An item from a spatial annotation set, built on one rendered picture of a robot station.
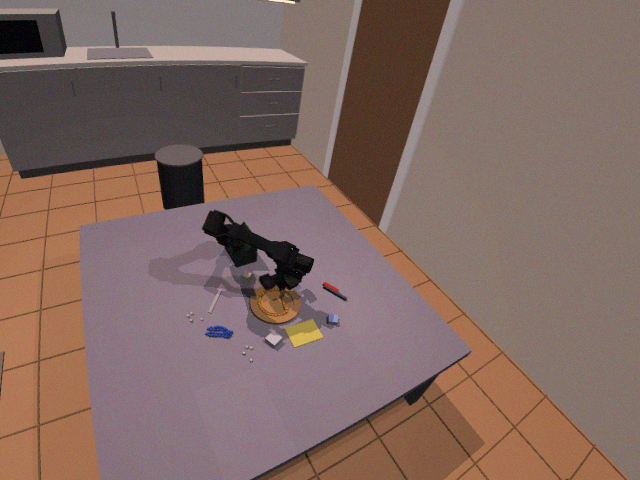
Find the brown round bead board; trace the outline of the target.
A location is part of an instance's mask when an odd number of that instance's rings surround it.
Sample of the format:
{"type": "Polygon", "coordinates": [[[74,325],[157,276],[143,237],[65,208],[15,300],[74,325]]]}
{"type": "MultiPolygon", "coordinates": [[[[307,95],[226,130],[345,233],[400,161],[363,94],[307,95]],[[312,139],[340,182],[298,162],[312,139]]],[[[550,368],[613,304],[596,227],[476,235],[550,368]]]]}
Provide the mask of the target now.
{"type": "Polygon", "coordinates": [[[284,290],[282,290],[284,304],[286,305],[286,310],[288,311],[286,313],[281,301],[281,291],[278,291],[278,287],[276,285],[273,289],[274,291],[267,293],[266,290],[264,290],[264,288],[261,286],[256,291],[254,291],[250,299],[251,310],[259,320],[265,323],[272,325],[287,323],[297,316],[301,307],[300,298],[293,289],[287,290],[287,288],[285,288],[284,290]],[[275,289],[277,289],[277,291],[275,291],[275,289]],[[267,311],[267,313],[269,312],[272,314],[280,314],[285,312],[285,314],[280,316],[270,316],[265,314],[265,312],[260,309],[258,301],[259,297],[264,292],[266,292],[266,294],[262,296],[260,301],[262,308],[267,311]]]}

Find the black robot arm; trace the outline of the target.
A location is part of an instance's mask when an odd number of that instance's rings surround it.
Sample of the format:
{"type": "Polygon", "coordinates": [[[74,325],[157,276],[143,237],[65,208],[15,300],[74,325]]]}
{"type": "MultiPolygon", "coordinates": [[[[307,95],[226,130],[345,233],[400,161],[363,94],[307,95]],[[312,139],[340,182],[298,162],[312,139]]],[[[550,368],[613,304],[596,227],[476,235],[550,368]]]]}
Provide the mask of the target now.
{"type": "MultiPolygon", "coordinates": [[[[233,246],[237,252],[247,243],[259,250],[262,250],[266,255],[273,259],[273,262],[278,263],[282,267],[292,269],[298,269],[303,272],[309,273],[312,269],[314,259],[303,254],[298,253],[300,249],[295,245],[287,241],[269,241],[249,230],[243,228],[242,225],[234,222],[230,216],[219,210],[210,211],[206,217],[206,220],[201,228],[205,234],[216,238],[218,243],[222,246],[233,246]],[[225,217],[232,224],[225,224],[225,217]],[[293,250],[291,249],[293,248],[293,250]]],[[[279,282],[283,282],[287,290],[291,290],[298,286],[302,282],[302,273],[294,272],[282,272],[279,276],[279,282]]]]}

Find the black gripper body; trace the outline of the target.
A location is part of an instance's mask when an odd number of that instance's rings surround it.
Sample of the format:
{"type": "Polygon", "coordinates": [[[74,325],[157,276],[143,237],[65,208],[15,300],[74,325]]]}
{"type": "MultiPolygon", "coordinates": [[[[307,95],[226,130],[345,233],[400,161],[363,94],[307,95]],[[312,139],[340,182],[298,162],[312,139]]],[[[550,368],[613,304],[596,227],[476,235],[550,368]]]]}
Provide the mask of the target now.
{"type": "Polygon", "coordinates": [[[279,276],[280,273],[282,272],[289,272],[290,270],[294,272],[301,272],[302,276],[306,275],[306,272],[303,272],[301,270],[295,269],[292,267],[292,269],[287,268],[287,267],[282,267],[280,266],[278,263],[275,263],[277,265],[277,268],[274,270],[276,272],[276,274],[270,276],[269,274],[265,274],[259,277],[259,283],[261,284],[261,286],[264,288],[264,290],[268,291],[270,289],[273,289],[275,287],[275,283],[276,285],[281,284],[279,282],[279,276]]]}

